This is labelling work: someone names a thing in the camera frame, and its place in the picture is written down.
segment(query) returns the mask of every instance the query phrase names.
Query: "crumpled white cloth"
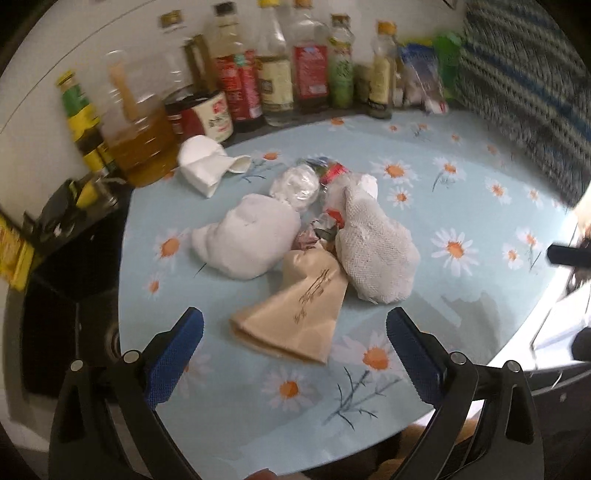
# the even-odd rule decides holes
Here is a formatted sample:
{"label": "crumpled white cloth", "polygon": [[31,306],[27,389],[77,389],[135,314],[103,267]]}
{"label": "crumpled white cloth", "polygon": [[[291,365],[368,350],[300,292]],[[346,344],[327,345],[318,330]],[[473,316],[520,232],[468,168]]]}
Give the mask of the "crumpled white cloth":
{"label": "crumpled white cloth", "polygon": [[361,186],[345,188],[345,213],[335,247],[359,298],[385,304],[406,299],[421,260],[410,232]]}
{"label": "crumpled white cloth", "polygon": [[191,242],[210,267],[230,278],[250,280],[283,258],[300,226],[300,214],[289,205],[253,193],[221,222],[193,230]]}
{"label": "crumpled white cloth", "polygon": [[323,210],[336,210],[340,213],[344,222],[347,221],[345,213],[345,188],[358,185],[373,198],[378,198],[378,181],[373,175],[366,173],[342,173],[331,181],[326,187]]}
{"label": "crumpled white cloth", "polygon": [[207,198],[216,193],[227,171],[244,173],[252,163],[248,155],[228,157],[219,143],[205,135],[186,139],[177,161],[187,181]]}

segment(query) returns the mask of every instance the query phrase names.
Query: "red bottle label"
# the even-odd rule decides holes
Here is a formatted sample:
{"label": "red bottle label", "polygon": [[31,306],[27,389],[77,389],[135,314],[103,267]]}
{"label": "red bottle label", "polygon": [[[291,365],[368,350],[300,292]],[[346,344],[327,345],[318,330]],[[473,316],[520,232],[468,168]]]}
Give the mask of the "red bottle label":
{"label": "red bottle label", "polygon": [[216,58],[217,70],[226,92],[232,120],[252,120],[262,115],[261,97],[256,89],[255,52]]}
{"label": "red bottle label", "polygon": [[296,47],[295,75],[299,97],[302,99],[328,95],[327,48],[324,45]]}

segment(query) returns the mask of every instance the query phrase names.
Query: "table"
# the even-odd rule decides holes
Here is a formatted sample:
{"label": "table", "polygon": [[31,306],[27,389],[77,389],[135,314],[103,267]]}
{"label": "table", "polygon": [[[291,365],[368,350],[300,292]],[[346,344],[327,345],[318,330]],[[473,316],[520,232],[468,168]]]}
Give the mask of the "table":
{"label": "table", "polygon": [[568,243],[574,215],[529,161],[467,112],[392,122],[336,118],[278,131],[229,149],[256,166],[229,176],[211,199],[180,173],[134,192],[119,293],[122,350],[143,349],[188,306],[204,338],[171,399],[164,425],[205,479],[242,479],[270,468],[300,471],[367,448],[429,411],[384,331],[392,306],[349,289],[327,365],[277,359],[234,339],[228,319],[278,290],[280,266],[251,281],[224,277],[190,248],[190,232],[219,221],[247,193],[267,193],[296,159],[325,155],[378,178],[386,213],[420,254],[402,306],[449,350],[487,363],[526,319],[554,271],[544,247]]}

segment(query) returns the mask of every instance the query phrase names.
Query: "brown paper bag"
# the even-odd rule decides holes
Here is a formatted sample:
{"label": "brown paper bag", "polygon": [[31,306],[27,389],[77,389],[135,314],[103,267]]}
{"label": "brown paper bag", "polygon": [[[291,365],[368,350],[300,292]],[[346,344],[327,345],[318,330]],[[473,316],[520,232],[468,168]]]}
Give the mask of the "brown paper bag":
{"label": "brown paper bag", "polygon": [[292,250],[283,258],[281,290],[230,321],[253,348],[326,363],[346,289],[347,276],[333,255],[321,248]]}

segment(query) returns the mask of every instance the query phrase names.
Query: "plastic bottle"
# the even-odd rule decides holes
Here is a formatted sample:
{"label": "plastic bottle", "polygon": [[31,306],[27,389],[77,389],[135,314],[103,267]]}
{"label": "plastic bottle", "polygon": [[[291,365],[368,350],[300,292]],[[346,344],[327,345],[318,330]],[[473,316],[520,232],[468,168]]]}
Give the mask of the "plastic bottle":
{"label": "plastic bottle", "polygon": [[226,92],[236,132],[250,132],[265,124],[256,84],[255,52],[242,42],[236,4],[214,6],[218,37],[212,46],[217,71]]}
{"label": "plastic bottle", "polygon": [[311,0],[295,0],[291,24],[294,86],[302,113],[316,113],[328,105],[328,28],[312,17]]}
{"label": "plastic bottle", "polygon": [[392,117],[392,91],[396,81],[398,47],[393,39],[396,25],[378,22],[378,36],[372,41],[374,71],[369,82],[368,114],[375,118]]}
{"label": "plastic bottle", "polygon": [[258,3],[261,32],[256,43],[256,67],[262,110],[267,123],[278,127],[294,119],[289,49],[277,20],[280,0],[259,0]]}
{"label": "plastic bottle", "polygon": [[350,30],[348,15],[332,15],[329,38],[330,101],[334,108],[353,105],[353,61],[351,58],[355,36]]}

